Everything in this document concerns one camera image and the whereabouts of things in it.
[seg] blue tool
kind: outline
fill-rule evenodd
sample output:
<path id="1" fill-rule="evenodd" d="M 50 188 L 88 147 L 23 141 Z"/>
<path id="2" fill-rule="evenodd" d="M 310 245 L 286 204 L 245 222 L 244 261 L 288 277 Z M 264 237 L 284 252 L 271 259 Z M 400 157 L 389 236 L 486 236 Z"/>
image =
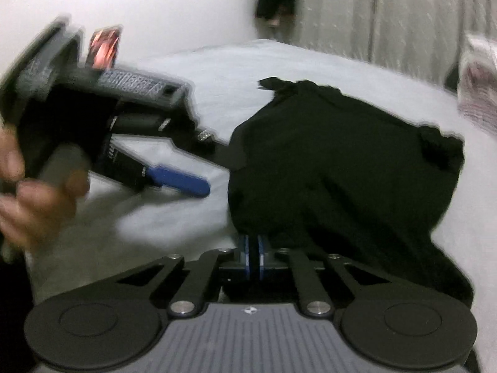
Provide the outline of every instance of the blue tool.
<path id="1" fill-rule="evenodd" d="M 192 196 L 206 197 L 211 192 L 211 185 L 207 179 L 183 173 L 164 165 L 148 168 L 146 175 L 152 179 L 155 185 L 168 186 Z"/>

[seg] gray plastic base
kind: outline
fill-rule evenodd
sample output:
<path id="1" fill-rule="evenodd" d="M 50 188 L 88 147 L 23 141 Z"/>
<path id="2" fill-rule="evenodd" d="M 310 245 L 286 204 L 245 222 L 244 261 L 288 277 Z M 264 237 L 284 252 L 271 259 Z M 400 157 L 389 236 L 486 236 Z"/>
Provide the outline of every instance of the gray plastic base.
<path id="1" fill-rule="evenodd" d="M 441 371 L 467 373 L 461 366 Z M 33 371 L 55 372 L 47 366 Z M 363 359 L 349 349 L 331 322 L 303 317 L 292 304 L 211 304 L 200 317 L 172 322 L 157 345 L 141 359 L 108 371 L 292 372 L 391 373 L 395 370 Z"/>

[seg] bed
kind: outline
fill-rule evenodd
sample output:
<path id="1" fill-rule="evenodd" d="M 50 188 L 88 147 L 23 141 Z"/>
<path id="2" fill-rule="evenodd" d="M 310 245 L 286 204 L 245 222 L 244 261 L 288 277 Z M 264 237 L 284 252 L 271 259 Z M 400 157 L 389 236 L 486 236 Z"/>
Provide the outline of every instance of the bed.
<path id="1" fill-rule="evenodd" d="M 414 123 L 461 135 L 465 164 L 434 242 L 474 285 L 476 348 L 485 372 L 497 371 L 497 140 L 457 113 L 456 97 L 441 88 L 370 64 L 274 41 L 204 48 L 126 63 L 183 78 L 194 86 L 201 124 L 229 140 L 234 128 L 272 98 L 258 80 L 276 76 L 338 87 Z M 174 191 L 133 194 L 98 176 L 76 219 L 52 248 L 31 261 L 35 301 L 111 276 L 161 256 L 193 260 L 206 250 L 235 246 L 227 203 L 229 173 L 175 150 L 167 140 L 116 137 L 153 164 L 169 164 L 209 179 L 205 199 Z"/>

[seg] white wall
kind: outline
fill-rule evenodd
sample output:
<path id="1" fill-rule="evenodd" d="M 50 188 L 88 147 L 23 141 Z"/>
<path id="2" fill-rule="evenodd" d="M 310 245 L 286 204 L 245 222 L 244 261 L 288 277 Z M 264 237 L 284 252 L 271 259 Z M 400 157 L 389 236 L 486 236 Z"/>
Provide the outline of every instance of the white wall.
<path id="1" fill-rule="evenodd" d="M 0 0 L 0 74 L 56 16 L 96 29 L 124 26 L 119 60 L 256 39 L 257 0 Z"/>

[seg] curtain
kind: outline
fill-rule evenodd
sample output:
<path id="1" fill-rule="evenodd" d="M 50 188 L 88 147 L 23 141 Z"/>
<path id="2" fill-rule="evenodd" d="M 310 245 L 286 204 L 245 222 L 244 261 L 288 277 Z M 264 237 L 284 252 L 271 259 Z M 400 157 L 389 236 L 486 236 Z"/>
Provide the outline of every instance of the curtain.
<path id="1" fill-rule="evenodd" d="M 465 32 L 497 39 L 497 0 L 299 0 L 289 42 L 443 85 Z"/>

